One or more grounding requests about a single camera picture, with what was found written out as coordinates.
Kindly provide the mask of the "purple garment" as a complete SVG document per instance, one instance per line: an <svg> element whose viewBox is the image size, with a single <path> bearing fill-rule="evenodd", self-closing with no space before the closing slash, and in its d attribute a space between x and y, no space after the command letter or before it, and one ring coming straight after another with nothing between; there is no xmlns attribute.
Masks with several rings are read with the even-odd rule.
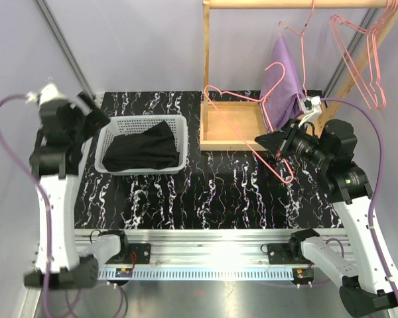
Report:
<svg viewBox="0 0 398 318"><path fill-rule="evenodd" d="M304 98L297 68L282 36L274 44L270 64L272 67L265 71L260 93L263 97L269 90L272 91L261 104L263 120L269 132L301 115L299 101Z"/></svg>

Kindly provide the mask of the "black trousers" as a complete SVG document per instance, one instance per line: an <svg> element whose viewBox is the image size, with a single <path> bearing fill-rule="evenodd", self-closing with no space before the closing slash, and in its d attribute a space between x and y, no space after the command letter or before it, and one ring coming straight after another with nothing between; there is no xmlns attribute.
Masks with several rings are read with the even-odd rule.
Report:
<svg viewBox="0 0 398 318"><path fill-rule="evenodd" d="M180 154L165 121L138 134L115 136L102 164L110 172L128 169L162 170L178 166Z"/></svg>

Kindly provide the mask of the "pink hanger with purple garment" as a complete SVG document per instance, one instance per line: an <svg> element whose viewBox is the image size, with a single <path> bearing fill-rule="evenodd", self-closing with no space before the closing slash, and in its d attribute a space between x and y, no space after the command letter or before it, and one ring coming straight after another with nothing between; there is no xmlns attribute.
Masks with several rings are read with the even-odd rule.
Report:
<svg viewBox="0 0 398 318"><path fill-rule="evenodd" d="M308 16L306 22L304 23L304 26L300 32L296 31L295 29L286 25L283 21L279 21L278 25L277 25L277 30L278 30L278 33L280 36L282 35L281 29L283 28L284 30L289 30L289 31L293 32L300 38L300 52L301 52L301 60L302 60L302 89L304 91L305 96L307 96L308 91L306 88L306 61L305 61L305 53L304 53L304 34L305 34L308 24L314 14L314 10L315 10L315 0L312 0L312 5L311 5L311 10L310 10L309 16Z"/></svg>

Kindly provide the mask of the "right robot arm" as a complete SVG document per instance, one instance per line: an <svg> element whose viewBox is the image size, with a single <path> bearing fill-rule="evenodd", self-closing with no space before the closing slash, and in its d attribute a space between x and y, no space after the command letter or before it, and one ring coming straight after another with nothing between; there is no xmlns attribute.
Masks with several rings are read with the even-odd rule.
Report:
<svg viewBox="0 0 398 318"><path fill-rule="evenodd" d="M284 251L296 263L314 264L336 285L346 311L366 317L381 311L398 317L398 270L372 206L375 199L365 172L353 162L357 138L351 124L334 119L320 136L311 136L298 120L255 138L277 158L295 155L318 171L318 187L328 196L348 236L355 262L331 249L314 229L294 232Z"/></svg>

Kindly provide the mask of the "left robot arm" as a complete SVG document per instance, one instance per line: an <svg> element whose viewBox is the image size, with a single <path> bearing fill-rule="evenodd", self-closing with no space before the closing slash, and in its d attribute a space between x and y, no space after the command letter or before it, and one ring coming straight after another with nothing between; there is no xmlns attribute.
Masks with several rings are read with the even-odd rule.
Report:
<svg viewBox="0 0 398 318"><path fill-rule="evenodd" d="M110 122L87 93L78 97L89 109L87 113L53 83L35 95L41 126L29 158L29 176L38 193L40 239L34 268L24 275L29 288L92 288L100 266L110 260L123 263L131 254L126 235L117 230L100 233L81 252L76 248L74 206L83 147Z"/></svg>

